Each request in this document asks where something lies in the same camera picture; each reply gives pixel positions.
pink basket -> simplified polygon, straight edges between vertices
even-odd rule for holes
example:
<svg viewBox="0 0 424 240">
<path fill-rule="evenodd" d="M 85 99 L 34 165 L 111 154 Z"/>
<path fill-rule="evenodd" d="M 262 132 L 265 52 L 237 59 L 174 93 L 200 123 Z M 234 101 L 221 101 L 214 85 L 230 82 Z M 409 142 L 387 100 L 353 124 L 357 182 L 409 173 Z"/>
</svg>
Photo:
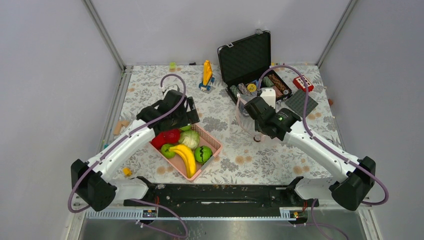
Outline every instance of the pink basket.
<svg viewBox="0 0 424 240">
<path fill-rule="evenodd" d="M 213 153 L 209 160 L 204 164 L 196 161 L 196 173 L 191 178 L 187 177 L 186 166 L 184 165 L 183 159 L 181 159 L 178 154 L 176 154 L 173 158 L 168 159 L 162 155 L 160 150 L 153 146 L 152 147 L 162 156 L 162 158 L 168 161 L 169 164 L 171 164 L 181 175 L 183 175 L 184 178 L 190 182 L 193 182 L 209 166 L 209 164 L 212 163 L 214 158 L 218 156 L 218 154 L 221 152 L 221 149 L 223 148 L 223 145 L 200 126 L 193 124 L 191 129 L 200 135 L 199 146 L 208 146 Z"/>
</svg>

small yellow object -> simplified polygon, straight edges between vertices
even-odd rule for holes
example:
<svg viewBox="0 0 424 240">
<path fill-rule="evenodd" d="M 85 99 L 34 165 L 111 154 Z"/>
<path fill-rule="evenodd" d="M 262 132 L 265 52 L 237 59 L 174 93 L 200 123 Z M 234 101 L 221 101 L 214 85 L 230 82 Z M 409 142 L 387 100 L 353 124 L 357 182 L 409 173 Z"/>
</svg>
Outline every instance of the small yellow object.
<svg viewBox="0 0 424 240">
<path fill-rule="evenodd" d="M 209 80 L 212 77 L 212 67 L 209 60 L 206 60 L 203 64 L 203 85 L 207 86 Z"/>
<path fill-rule="evenodd" d="M 128 167 L 124 167 L 123 168 L 123 170 L 122 170 L 122 172 L 123 172 L 123 174 L 126 176 L 126 177 L 129 177 L 129 176 L 131 176 L 133 173 L 131 172 L 131 170 L 128 168 Z"/>
<path fill-rule="evenodd" d="M 249 92 L 253 93 L 254 91 L 256 91 L 256 85 L 253 83 L 249 83 L 247 85 L 247 90 L 249 90 Z"/>
</svg>

gray floor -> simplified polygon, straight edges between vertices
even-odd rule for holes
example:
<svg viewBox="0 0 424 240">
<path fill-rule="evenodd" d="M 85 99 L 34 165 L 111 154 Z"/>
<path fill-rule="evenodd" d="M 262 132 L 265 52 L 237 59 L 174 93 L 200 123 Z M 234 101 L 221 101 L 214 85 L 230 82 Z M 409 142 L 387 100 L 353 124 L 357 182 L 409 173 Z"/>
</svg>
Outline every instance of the gray floor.
<svg viewBox="0 0 424 240">
<path fill-rule="evenodd" d="M 347 210 L 315 210 L 319 223 L 334 225 L 342 229 L 351 240 L 366 239 L 359 215 Z M 132 220 L 86 219 L 79 240 L 172 240 L 146 227 L 140 228 Z M 325 240 L 315 226 L 286 226 L 279 221 L 187 221 L 189 240 Z M 184 228 L 177 220 L 155 221 L 152 226 L 175 234 L 183 234 Z M 335 230 L 324 231 L 335 240 L 346 239 Z"/>
</svg>

yellow toy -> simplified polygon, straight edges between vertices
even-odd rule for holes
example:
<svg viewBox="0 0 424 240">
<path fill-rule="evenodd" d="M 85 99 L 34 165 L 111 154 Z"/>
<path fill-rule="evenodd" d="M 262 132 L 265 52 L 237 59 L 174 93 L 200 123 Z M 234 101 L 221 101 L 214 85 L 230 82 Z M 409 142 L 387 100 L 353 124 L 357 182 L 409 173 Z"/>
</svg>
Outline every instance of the yellow toy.
<svg viewBox="0 0 424 240">
<path fill-rule="evenodd" d="M 122 172 L 125 175 L 125 177 L 130 177 L 131 175 L 133 175 L 133 173 L 131 172 L 131 170 L 128 167 L 124 167 L 122 169 Z"/>
<path fill-rule="evenodd" d="M 211 90 L 211 86 L 208 86 L 209 83 L 213 83 L 215 81 L 215 78 L 212 77 L 212 67 L 209 60 L 206 60 L 203 64 L 203 81 L 199 84 L 199 89 L 202 91 L 204 90 Z"/>
</svg>

yellow poker chip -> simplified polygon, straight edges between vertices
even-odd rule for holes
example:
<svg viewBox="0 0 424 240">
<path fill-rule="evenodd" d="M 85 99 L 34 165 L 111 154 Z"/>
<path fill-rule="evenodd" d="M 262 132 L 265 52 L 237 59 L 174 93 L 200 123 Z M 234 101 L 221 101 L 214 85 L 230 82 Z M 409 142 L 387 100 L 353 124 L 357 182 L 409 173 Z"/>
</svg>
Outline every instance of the yellow poker chip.
<svg viewBox="0 0 424 240">
<path fill-rule="evenodd" d="M 256 85 L 253 83 L 249 83 L 247 85 L 247 90 L 249 90 L 249 92 L 253 93 L 254 91 L 256 91 Z"/>
</svg>

